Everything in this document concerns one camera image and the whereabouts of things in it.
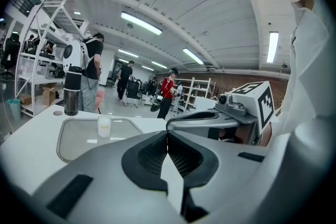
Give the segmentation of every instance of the black pants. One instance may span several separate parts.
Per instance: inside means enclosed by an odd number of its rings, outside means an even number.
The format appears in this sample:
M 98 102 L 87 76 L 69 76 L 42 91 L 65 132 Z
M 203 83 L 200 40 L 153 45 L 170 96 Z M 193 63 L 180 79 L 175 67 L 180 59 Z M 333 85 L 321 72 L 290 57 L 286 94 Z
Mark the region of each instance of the black pants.
M 169 112 L 169 109 L 170 109 L 170 106 L 172 104 L 172 99 L 171 98 L 165 98 L 162 100 L 162 102 L 160 103 L 160 111 L 159 111 L 159 114 L 158 114 L 158 119 L 165 119 L 168 112 Z
M 119 80 L 117 84 L 118 97 L 121 100 L 127 87 L 128 80 Z

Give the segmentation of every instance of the ceiling light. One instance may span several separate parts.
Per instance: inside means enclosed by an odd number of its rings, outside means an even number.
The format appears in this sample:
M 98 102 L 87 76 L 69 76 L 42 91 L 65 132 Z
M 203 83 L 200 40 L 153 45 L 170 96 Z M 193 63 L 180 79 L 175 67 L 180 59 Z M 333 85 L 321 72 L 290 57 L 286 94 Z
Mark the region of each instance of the ceiling light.
M 145 69 L 148 69 L 148 70 L 151 70 L 151 71 L 154 71 L 154 69 L 151 69 L 151 68 L 149 68 L 149 67 L 144 67 L 144 66 L 142 66 L 143 68 L 145 68 Z
M 126 60 L 123 60 L 123 59 L 119 59 L 119 61 L 122 61 L 122 62 L 126 62 L 126 63 L 128 63 L 128 61 L 126 61 Z
M 146 28 L 147 30 L 153 32 L 154 34 L 160 35 L 162 31 L 155 26 L 150 25 L 149 23 L 144 22 L 143 20 L 136 18 L 128 13 L 122 12 L 121 13 L 121 18 L 128 20 L 132 23 L 135 23 L 143 28 Z
M 188 54 L 191 58 L 193 58 L 196 62 L 198 62 L 200 65 L 204 65 L 204 63 L 200 60 L 199 57 L 194 55 L 191 51 L 189 51 L 187 48 L 183 49 L 183 51 Z
M 135 54 L 132 54 L 132 53 L 130 53 L 130 52 L 127 52 L 127 51 L 124 51 L 124 50 L 118 50 L 119 52 L 122 52 L 123 54 L 128 54 L 128 55 L 130 55 L 130 56 L 133 56 L 133 57 L 139 57 L 138 55 L 135 55 Z
M 167 67 L 165 67 L 165 66 L 163 66 L 163 65 L 161 65 L 161 64 L 159 64 L 159 63 L 157 63 L 157 62 L 153 62 L 153 61 L 152 61 L 152 63 L 155 64 L 155 65 L 157 65 L 157 66 L 159 66 L 159 67 L 162 67 L 162 68 L 164 68 L 164 69 L 167 69 Z
M 275 53 L 278 47 L 279 33 L 278 32 L 270 32 L 269 33 L 269 47 L 268 47 L 268 56 L 267 62 L 273 62 Z

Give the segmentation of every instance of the person in red jacket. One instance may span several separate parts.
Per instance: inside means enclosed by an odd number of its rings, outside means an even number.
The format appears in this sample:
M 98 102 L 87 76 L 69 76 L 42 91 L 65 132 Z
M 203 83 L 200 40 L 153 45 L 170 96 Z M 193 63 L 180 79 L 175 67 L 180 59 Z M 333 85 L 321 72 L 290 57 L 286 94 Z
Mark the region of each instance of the person in red jacket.
M 162 94 L 163 100 L 160 103 L 160 111 L 157 117 L 158 119 L 166 118 L 169 108 L 172 104 L 173 95 L 175 92 L 174 79 L 176 78 L 176 76 L 180 75 L 176 67 L 172 68 L 169 71 L 169 74 L 170 74 L 169 77 L 164 78 L 162 81 L 161 94 Z

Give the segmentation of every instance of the clear plastic cup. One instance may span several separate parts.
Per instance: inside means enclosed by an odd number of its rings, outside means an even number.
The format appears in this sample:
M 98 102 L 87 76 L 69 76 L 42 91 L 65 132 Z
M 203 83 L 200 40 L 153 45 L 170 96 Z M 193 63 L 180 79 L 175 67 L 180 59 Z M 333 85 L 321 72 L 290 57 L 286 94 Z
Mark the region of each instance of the clear plastic cup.
M 112 119 L 109 116 L 98 117 L 98 136 L 100 138 L 110 137 Z

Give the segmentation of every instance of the ceiling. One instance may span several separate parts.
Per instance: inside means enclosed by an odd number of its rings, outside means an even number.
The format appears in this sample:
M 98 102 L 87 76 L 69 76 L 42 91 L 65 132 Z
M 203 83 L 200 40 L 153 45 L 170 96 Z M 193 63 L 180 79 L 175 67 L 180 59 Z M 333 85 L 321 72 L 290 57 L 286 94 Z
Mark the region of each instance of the ceiling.
M 151 61 L 185 71 L 251 69 L 279 72 L 289 65 L 289 38 L 294 19 L 287 0 L 70 0 L 76 18 L 90 21 L 105 43 L 139 55 L 143 65 L 162 71 Z M 120 17 L 132 14 L 162 30 L 157 36 Z M 280 33 L 272 64 L 266 63 L 270 31 Z M 182 49 L 205 62 L 200 66 Z M 125 54 L 119 58 L 130 60 Z

